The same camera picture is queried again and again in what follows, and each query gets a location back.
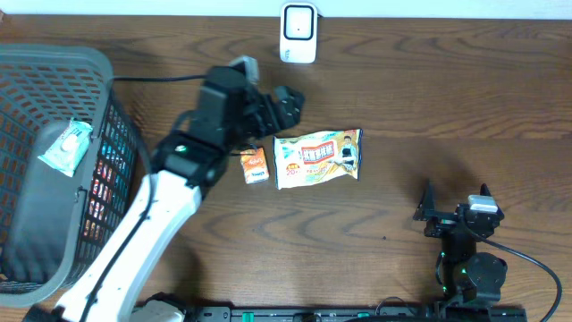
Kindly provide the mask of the small orange snack box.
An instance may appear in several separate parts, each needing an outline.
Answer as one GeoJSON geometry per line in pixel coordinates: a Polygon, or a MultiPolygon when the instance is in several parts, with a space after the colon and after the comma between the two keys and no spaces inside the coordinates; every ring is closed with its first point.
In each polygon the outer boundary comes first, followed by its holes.
{"type": "Polygon", "coordinates": [[[240,163],[246,184],[264,182],[269,179],[269,171],[263,148],[252,148],[240,153],[240,163]]]}

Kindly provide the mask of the large beige snack bag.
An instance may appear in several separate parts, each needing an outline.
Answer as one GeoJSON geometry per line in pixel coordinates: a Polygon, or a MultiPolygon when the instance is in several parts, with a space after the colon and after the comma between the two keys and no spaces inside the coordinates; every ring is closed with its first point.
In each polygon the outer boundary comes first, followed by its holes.
{"type": "Polygon", "coordinates": [[[359,179],[362,129],[273,138],[278,190],[313,186],[349,175],[359,179]]]}

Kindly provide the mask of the teal wet wipes pack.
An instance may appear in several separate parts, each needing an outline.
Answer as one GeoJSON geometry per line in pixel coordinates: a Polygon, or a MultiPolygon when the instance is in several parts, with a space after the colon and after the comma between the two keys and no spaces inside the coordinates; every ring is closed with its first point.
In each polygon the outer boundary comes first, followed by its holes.
{"type": "Polygon", "coordinates": [[[71,119],[65,130],[38,159],[60,173],[73,177],[88,151],[93,127],[71,119]]]}

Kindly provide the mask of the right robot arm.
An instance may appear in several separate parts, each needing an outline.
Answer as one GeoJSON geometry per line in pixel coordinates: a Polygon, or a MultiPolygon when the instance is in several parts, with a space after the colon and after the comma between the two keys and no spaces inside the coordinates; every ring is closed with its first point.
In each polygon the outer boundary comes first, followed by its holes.
{"type": "Polygon", "coordinates": [[[436,208],[433,186],[427,183],[413,219],[426,223],[424,236],[442,242],[435,277],[444,299],[434,305],[437,315],[443,318],[455,309],[488,310],[501,299],[508,266],[503,259],[476,249],[504,219],[485,184],[466,203],[444,212],[436,208]]]}

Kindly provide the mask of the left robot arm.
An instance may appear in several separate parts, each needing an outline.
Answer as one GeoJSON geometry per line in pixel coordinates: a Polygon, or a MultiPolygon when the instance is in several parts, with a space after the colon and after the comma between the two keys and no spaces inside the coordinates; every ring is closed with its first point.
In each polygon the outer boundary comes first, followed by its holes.
{"type": "Polygon", "coordinates": [[[229,158],[252,139],[300,122],[304,95],[257,88],[257,69],[217,66],[202,76],[197,106],[180,114],[153,153],[138,194],[80,280],[51,310],[32,306],[27,321],[183,321],[187,308],[166,295],[137,299],[174,235],[224,175],[229,158]]]}

